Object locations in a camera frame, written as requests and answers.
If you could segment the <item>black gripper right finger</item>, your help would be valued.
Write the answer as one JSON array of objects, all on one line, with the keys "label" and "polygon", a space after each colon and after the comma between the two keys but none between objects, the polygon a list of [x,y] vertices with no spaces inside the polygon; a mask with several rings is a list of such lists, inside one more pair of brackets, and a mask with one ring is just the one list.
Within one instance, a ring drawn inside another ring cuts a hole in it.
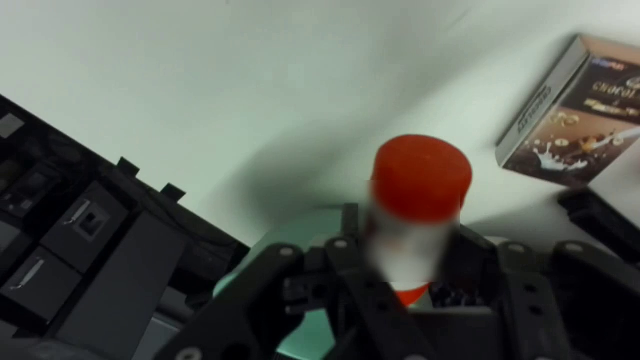
[{"label": "black gripper right finger", "polygon": [[640,270],[584,241],[539,252],[458,225],[432,306],[442,360],[640,360]]}]

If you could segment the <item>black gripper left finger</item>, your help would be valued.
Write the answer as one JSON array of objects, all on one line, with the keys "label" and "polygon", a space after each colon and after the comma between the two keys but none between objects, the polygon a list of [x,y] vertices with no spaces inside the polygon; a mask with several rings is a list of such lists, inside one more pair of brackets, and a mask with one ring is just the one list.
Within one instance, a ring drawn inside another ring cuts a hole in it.
[{"label": "black gripper left finger", "polygon": [[384,274],[364,257],[360,207],[339,206],[334,219],[334,233],[305,259],[310,306],[325,309],[333,332],[322,360],[440,360]]}]

